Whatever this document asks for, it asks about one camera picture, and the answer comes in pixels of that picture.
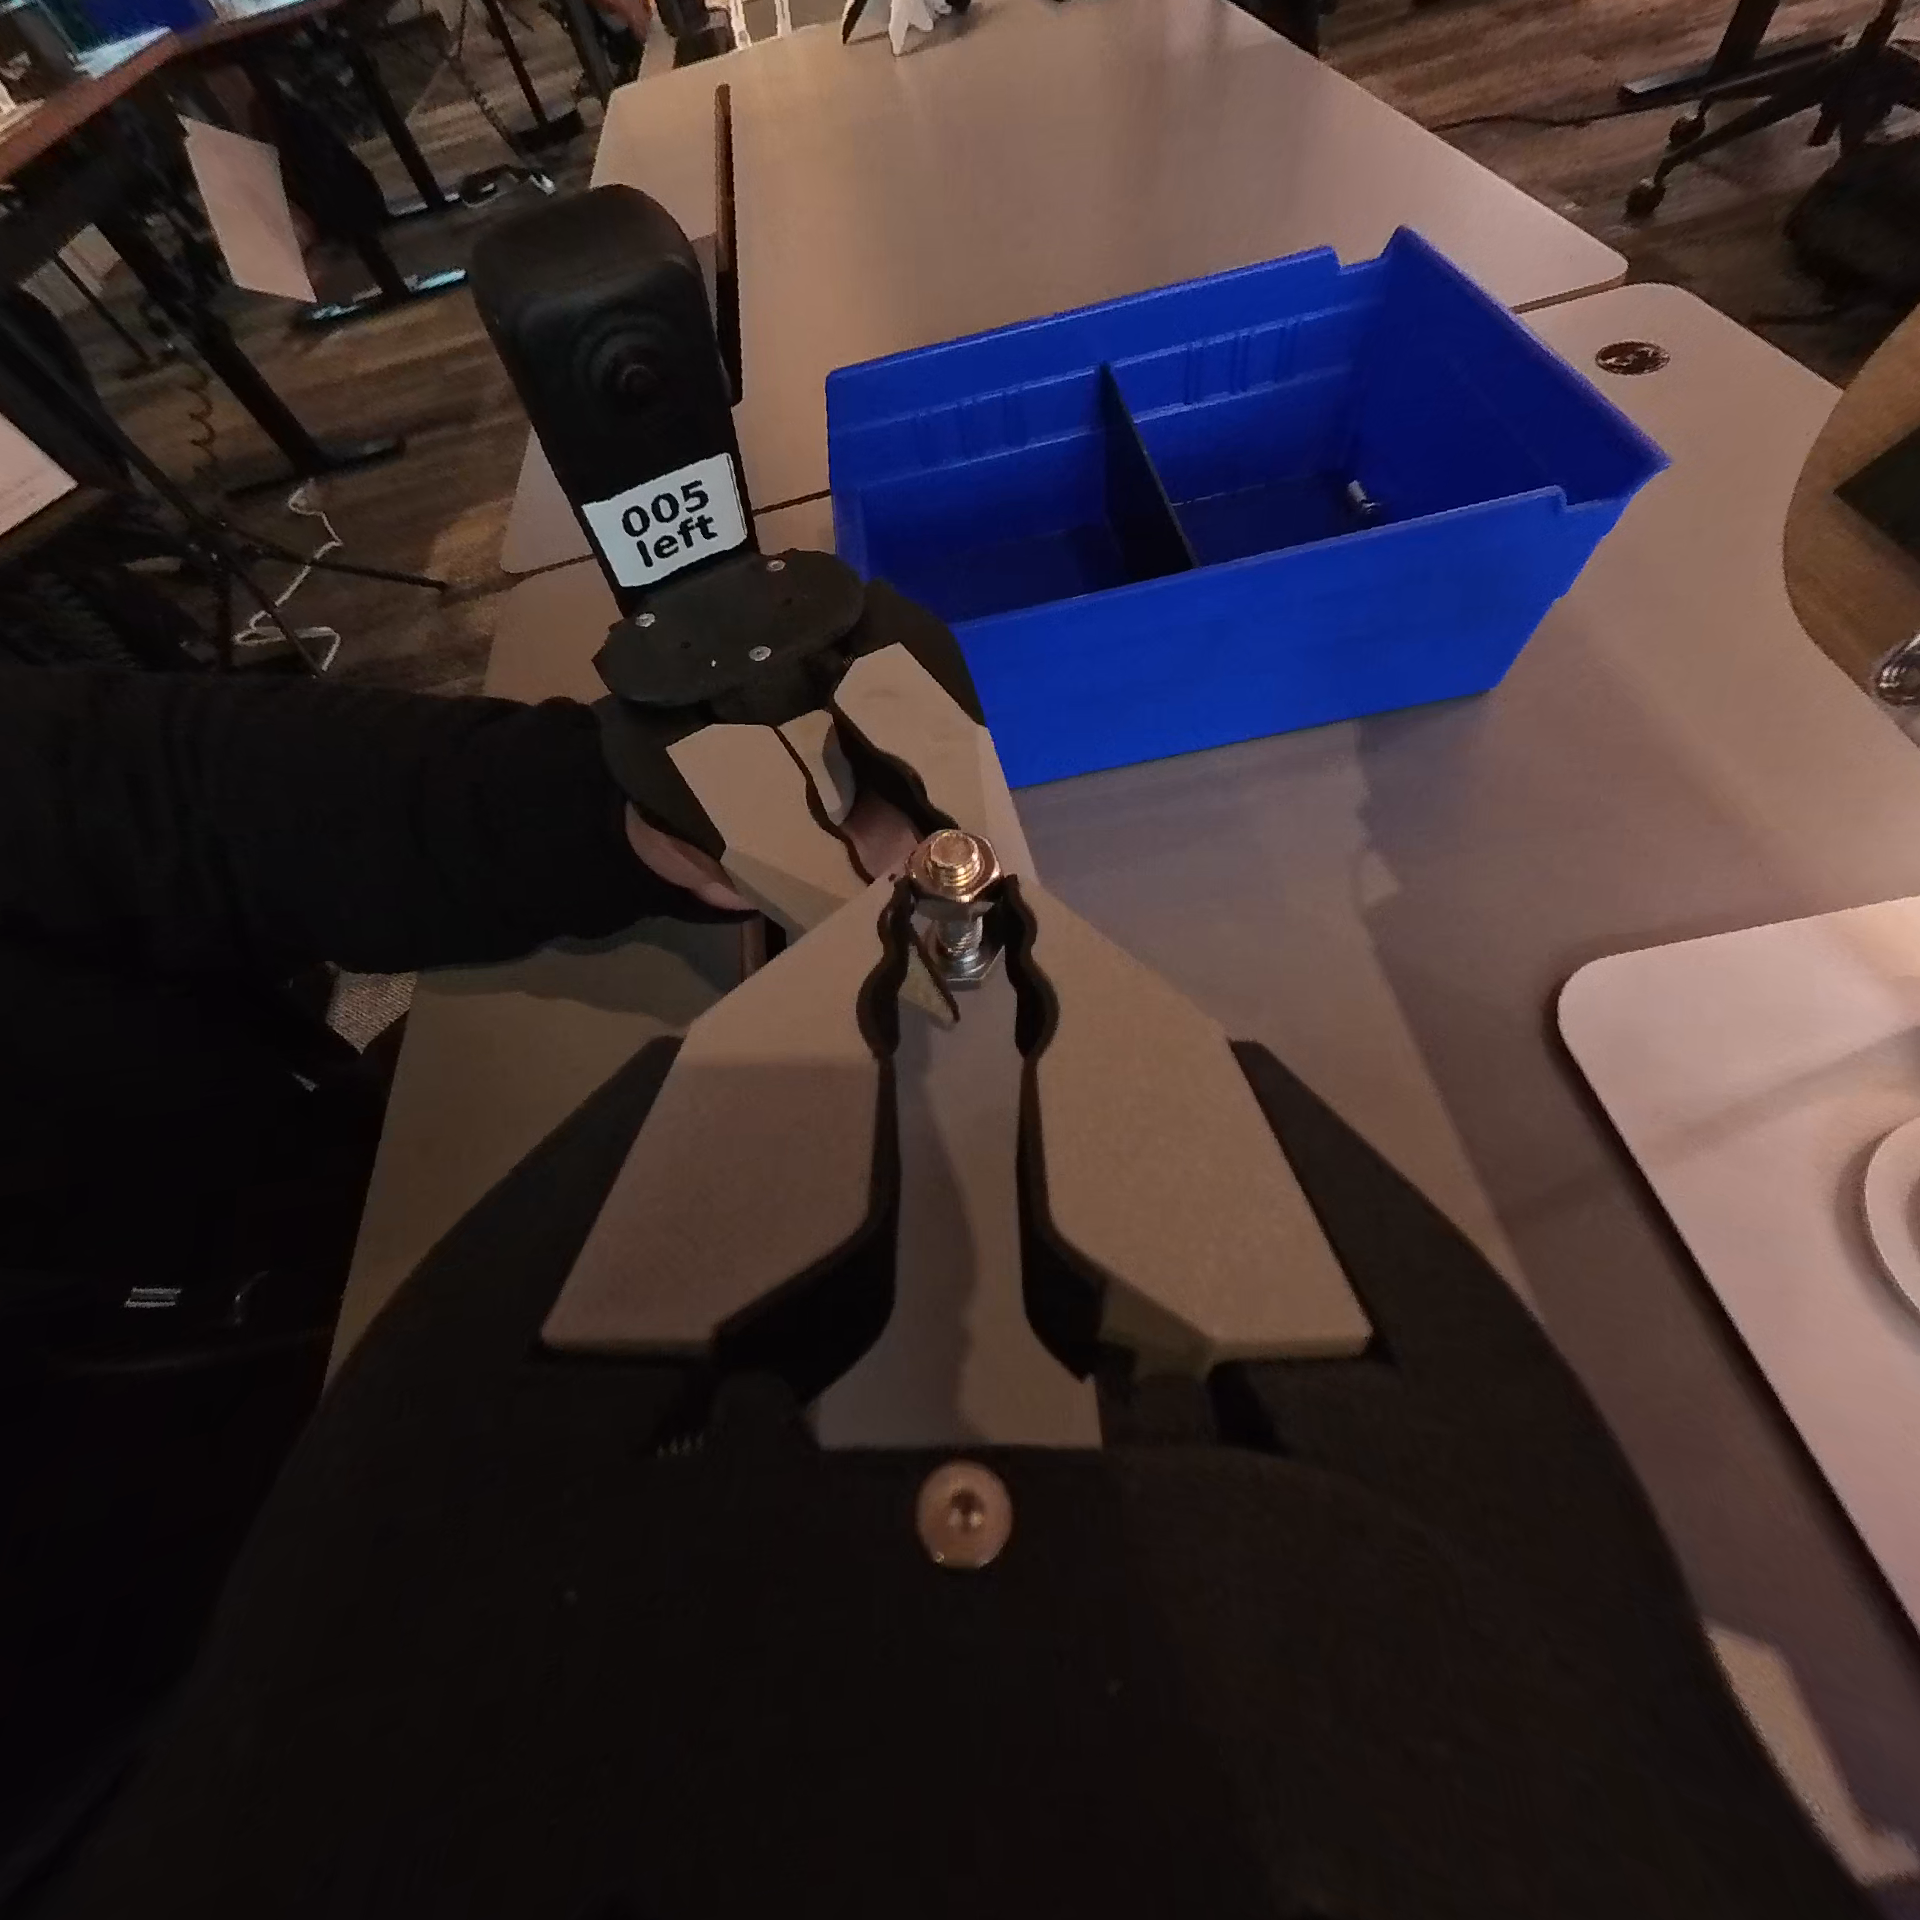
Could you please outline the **white paper sheet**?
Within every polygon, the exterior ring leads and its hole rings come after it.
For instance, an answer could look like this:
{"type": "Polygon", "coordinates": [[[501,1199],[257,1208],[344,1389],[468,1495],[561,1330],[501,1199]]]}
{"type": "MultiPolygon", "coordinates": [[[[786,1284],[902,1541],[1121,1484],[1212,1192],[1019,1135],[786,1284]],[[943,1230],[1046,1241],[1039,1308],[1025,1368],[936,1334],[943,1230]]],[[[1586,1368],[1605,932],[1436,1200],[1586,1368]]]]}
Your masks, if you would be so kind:
{"type": "Polygon", "coordinates": [[[181,147],[213,240],[236,288],[310,308],[316,300],[278,151],[250,134],[179,116],[181,147]]]}

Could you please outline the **person's left hand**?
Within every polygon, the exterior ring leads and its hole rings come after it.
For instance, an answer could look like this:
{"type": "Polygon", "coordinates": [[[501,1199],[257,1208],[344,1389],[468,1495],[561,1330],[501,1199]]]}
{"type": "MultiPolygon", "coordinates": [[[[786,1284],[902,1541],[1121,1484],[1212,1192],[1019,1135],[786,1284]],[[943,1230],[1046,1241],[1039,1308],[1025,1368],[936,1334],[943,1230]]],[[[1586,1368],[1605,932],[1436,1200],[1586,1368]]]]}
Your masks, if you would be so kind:
{"type": "Polygon", "coordinates": [[[759,913],[726,873],[720,857],[660,830],[633,803],[623,806],[623,825],[637,862],[657,875],[664,887],[699,901],[720,915],[744,917],[759,913]]]}

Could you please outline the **black office chair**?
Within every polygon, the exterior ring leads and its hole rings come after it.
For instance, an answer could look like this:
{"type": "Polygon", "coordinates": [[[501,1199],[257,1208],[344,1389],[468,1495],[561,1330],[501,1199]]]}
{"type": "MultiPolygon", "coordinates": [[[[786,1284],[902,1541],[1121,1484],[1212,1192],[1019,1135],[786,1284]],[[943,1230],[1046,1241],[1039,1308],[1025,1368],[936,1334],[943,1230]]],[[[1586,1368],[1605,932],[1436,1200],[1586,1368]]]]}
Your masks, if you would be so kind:
{"type": "Polygon", "coordinates": [[[1780,1],[1735,3],[1709,54],[1657,74],[1621,82],[1621,110],[1678,107],[1665,152],[1621,204],[1629,224],[1646,224],[1667,201],[1672,176],[1772,125],[1812,114],[1812,147],[1853,154],[1885,124],[1918,110],[1916,38],[1902,35],[1905,1],[1878,1],[1860,29],[1820,29],[1777,38],[1780,1]]]}

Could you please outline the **black bin divider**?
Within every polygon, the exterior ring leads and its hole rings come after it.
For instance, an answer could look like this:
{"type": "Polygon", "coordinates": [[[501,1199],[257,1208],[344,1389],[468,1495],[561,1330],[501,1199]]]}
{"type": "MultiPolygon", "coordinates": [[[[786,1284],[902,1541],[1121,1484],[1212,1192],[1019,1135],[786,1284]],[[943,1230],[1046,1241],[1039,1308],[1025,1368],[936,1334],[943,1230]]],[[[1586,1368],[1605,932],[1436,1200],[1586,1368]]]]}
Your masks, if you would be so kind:
{"type": "Polygon", "coordinates": [[[1193,572],[1200,561],[1165,488],[1112,363],[1098,367],[1102,498],[1117,543],[1119,577],[1147,583],[1193,572]]]}

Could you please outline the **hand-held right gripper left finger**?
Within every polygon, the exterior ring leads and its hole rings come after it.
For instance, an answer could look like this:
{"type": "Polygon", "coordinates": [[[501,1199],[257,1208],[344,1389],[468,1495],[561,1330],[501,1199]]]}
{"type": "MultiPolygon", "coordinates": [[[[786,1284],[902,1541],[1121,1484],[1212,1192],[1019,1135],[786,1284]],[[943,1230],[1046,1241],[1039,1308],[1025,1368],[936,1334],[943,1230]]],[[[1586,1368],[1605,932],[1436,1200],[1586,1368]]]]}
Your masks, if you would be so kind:
{"type": "Polygon", "coordinates": [[[771,1374],[817,1400],[899,1293],[907,884],[697,1018],[543,1324],[563,1356],[771,1374]]]}

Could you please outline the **black bag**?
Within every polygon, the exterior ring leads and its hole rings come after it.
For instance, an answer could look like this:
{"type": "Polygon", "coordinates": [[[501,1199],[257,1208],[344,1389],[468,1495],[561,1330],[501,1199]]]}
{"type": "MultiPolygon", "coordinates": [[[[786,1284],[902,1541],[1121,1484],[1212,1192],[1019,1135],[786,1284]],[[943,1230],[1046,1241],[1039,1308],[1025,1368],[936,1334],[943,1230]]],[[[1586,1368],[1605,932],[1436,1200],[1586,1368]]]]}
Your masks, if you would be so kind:
{"type": "Polygon", "coordinates": [[[1794,204],[1794,264],[1835,300],[1909,310],[1918,300],[1918,136],[1860,146],[1794,204]]]}

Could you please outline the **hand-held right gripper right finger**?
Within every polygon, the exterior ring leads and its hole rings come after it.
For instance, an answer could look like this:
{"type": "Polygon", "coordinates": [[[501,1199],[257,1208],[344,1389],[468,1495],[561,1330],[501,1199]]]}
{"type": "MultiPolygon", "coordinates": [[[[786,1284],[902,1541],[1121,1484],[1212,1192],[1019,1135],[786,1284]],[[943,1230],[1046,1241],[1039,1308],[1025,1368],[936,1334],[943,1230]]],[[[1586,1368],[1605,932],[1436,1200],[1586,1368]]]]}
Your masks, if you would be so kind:
{"type": "Polygon", "coordinates": [[[1227,1028],[1040,883],[1003,884],[1023,1307],[1090,1377],[1358,1356],[1375,1324],[1227,1028]]]}

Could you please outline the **silver hex nut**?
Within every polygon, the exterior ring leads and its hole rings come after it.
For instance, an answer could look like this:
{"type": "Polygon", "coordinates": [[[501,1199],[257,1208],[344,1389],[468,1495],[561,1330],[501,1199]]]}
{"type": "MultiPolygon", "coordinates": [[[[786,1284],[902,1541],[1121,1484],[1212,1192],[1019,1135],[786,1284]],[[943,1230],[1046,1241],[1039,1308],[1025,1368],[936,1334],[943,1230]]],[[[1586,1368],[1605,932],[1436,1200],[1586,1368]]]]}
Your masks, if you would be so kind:
{"type": "Polygon", "coordinates": [[[960,827],[931,831],[907,857],[915,909],[939,925],[982,917],[995,901],[1000,880],[993,845],[960,827]]]}

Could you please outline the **wooden standing desk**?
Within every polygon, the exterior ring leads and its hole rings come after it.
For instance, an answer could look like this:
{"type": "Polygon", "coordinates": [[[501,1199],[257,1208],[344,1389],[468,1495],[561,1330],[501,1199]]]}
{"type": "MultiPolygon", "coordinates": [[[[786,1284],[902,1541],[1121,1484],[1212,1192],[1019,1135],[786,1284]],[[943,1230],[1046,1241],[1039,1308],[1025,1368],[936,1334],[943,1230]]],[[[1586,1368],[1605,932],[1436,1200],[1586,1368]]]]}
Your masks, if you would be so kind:
{"type": "Polygon", "coordinates": [[[148,24],[106,49],[70,54],[49,95],[4,120],[4,196],[18,196],[4,212],[4,278],[24,280],[70,240],[98,232],[186,353],[280,452],[280,467],[244,482],[241,493],[380,467],[404,457],[408,443],[320,438],[259,372],[213,295],[159,250],[154,218],[190,185],[189,125],[177,107],[190,93],[209,93],[213,78],[240,74],[262,124],[284,146],[290,201],[322,238],[369,272],[369,291],[355,300],[306,295],[306,327],[341,327],[457,291],[463,272],[408,277],[388,247],[389,227],[446,209],[450,198],[356,31],[369,12],[373,3],[268,3],[227,16],[202,3],[190,27],[148,24]],[[389,201],[347,134],[322,114],[313,89],[334,61],[418,188],[415,201],[389,201]]]}

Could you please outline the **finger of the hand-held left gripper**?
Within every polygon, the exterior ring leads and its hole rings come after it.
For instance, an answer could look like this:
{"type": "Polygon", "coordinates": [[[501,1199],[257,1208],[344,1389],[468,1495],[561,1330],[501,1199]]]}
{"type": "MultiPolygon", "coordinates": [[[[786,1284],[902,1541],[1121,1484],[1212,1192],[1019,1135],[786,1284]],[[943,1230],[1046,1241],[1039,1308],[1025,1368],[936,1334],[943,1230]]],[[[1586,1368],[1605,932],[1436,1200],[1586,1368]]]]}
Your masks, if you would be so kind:
{"type": "Polygon", "coordinates": [[[791,939],[874,884],[846,833],[856,792],[834,719],[709,722],[674,746],[674,764],[735,889],[791,939]]]}
{"type": "Polygon", "coordinates": [[[862,795],[888,803],[918,840],[964,831],[1003,873],[1023,873],[1023,823],[995,741],[921,658],[855,658],[829,710],[862,795]]]}

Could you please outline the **white wooden document stand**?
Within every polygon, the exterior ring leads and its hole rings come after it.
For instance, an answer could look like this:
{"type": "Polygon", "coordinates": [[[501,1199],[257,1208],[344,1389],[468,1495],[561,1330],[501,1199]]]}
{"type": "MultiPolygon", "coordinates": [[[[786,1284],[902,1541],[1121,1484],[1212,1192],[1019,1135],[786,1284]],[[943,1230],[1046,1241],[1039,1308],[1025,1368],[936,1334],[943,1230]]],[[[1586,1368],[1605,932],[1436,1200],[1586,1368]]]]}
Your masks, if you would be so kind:
{"type": "Polygon", "coordinates": [[[1916,1621],[1916,558],[1839,493],[1916,438],[1916,316],[1836,396],[1735,399],[1649,691],[1733,830],[1676,935],[1562,991],[1575,1065],[1916,1621]]]}

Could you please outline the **person's black clothing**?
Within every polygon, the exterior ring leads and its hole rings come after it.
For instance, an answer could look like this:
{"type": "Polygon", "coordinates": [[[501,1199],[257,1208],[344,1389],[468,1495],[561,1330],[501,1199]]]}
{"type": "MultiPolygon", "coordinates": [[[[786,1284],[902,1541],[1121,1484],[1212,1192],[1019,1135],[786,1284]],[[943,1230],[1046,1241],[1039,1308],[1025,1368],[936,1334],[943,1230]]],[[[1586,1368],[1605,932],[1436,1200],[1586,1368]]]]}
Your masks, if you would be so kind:
{"type": "Polygon", "coordinates": [[[404,1018],[4,946],[3,1860],[31,1910],[313,1414],[404,1018]]]}

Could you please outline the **person's left forearm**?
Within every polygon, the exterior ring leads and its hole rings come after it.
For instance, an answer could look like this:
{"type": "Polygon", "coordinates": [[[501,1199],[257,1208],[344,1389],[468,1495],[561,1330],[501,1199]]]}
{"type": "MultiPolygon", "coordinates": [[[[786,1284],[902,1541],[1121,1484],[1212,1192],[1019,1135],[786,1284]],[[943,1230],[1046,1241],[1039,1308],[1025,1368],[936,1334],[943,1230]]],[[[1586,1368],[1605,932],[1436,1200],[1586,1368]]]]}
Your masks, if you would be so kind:
{"type": "Polygon", "coordinates": [[[627,803],[576,701],[9,665],[4,942],[422,971],[722,919],[637,862],[627,803]]]}

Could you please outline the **blue plastic bin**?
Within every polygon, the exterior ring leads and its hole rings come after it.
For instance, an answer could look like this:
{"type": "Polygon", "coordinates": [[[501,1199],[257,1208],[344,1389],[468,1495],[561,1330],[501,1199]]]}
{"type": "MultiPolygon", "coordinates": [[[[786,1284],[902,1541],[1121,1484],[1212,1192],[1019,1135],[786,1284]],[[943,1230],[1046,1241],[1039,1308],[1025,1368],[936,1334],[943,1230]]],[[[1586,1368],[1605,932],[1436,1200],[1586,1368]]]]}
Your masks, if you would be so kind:
{"type": "Polygon", "coordinates": [[[838,558],[957,634],[1013,788],[1492,689],[1668,467],[1412,227],[834,370],[825,443],[838,558]],[[1193,572],[1119,577],[1099,363],[1193,572]]]}

